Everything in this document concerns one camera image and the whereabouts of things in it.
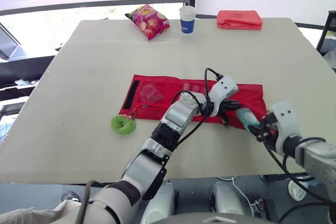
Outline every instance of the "red pouch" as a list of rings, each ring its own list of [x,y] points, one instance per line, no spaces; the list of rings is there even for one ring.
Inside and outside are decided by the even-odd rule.
[[[163,95],[163,98],[156,103],[140,101],[140,91],[143,85],[149,83],[154,83],[158,91]],[[208,81],[209,90],[215,83],[215,81]],[[238,84],[238,88],[239,91],[231,96],[230,99],[237,100],[243,107],[249,108],[256,118],[261,121],[261,118],[267,112],[262,95],[263,86],[259,84]],[[119,114],[135,112],[135,118],[138,119],[160,120],[172,104],[176,93],[184,89],[205,93],[204,80],[181,80],[168,76],[138,76],[135,74]],[[236,117],[235,111],[227,111],[226,114],[229,117],[231,126],[244,129]],[[198,122],[202,117],[201,115],[195,116],[193,121]],[[223,124],[222,118],[219,116],[207,118],[205,122]]]

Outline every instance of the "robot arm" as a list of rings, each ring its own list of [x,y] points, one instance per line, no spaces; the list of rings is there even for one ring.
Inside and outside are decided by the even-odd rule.
[[[216,116],[221,103],[238,91],[229,76],[218,76],[209,92],[209,103],[201,93],[194,93],[207,116]],[[181,93],[162,117],[160,123],[126,165],[121,180],[101,189],[89,204],[84,223],[130,223],[141,200],[152,199],[166,174],[165,166],[177,147],[178,140],[192,118],[200,115],[197,102],[188,93]],[[54,222],[78,223],[78,210]]]
[[[332,202],[329,222],[336,223],[336,146],[320,137],[302,137],[289,101],[279,102],[269,111],[263,122],[265,131],[254,126],[249,127],[250,131],[279,155],[294,158],[307,173],[325,184]]]

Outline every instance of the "red folded towel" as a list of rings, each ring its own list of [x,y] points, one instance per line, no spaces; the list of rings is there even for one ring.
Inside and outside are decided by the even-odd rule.
[[[222,29],[261,30],[263,21],[255,10],[220,10],[217,26]]]

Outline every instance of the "clear plastic bag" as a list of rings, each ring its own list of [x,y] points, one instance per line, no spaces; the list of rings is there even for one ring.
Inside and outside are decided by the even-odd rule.
[[[140,91],[140,101],[142,102],[157,102],[162,99],[163,95],[156,88],[155,84],[145,84]]]

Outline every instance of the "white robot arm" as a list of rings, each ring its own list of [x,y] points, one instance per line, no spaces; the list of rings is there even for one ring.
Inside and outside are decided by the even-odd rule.
[[[76,209],[54,223],[130,223],[140,201],[152,199],[161,186],[166,174],[165,166],[192,118],[200,114],[204,119],[216,116],[221,103],[238,91],[237,84],[229,76],[216,76],[217,82],[208,96],[181,93],[152,136],[144,141],[134,158],[127,163],[119,182],[101,189],[84,212],[83,208]]]

